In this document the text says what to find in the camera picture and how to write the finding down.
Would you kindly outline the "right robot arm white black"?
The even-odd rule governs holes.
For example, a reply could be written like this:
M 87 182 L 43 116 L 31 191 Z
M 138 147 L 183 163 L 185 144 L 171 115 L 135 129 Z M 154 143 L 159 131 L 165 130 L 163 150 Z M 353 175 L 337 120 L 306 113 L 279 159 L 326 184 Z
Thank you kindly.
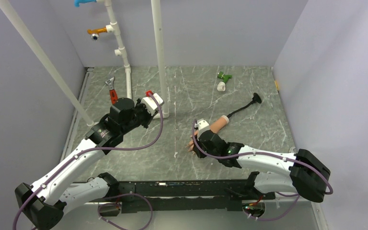
M 333 189 L 331 171 L 306 149 L 296 153 L 278 153 L 225 142 L 211 130 L 193 134 L 194 152 L 199 158 L 211 157 L 226 167 L 246 168 L 252 172 L 245 193 L 251 199 L 274 193 L 296 193 L 321 203 Z

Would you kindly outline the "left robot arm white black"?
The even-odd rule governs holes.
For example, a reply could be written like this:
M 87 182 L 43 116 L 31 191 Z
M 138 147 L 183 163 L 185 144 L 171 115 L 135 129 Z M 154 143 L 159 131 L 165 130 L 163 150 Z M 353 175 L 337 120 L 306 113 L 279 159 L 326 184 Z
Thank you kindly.
M 50 230 L 67 213 L 87 202 L 115 200 L 120 195 L 120 184 L 109 173 L 101 173 L 76 187 L 71 187 L 71 184 L 91 165 L 110 151 L 117 150 L 125 134 L 139 126 L 148 128 L 154 116 L 161 112 L 163 104 L 163 99 L 151 92 L 136 102 L 129 98 L 117 99 L 110 112 L 87 132 L 70 155 L 31 185 L 21 183 L 15 189 L 19 210 L 12 229 L 16 229 L 21 214 L 36 229 Z

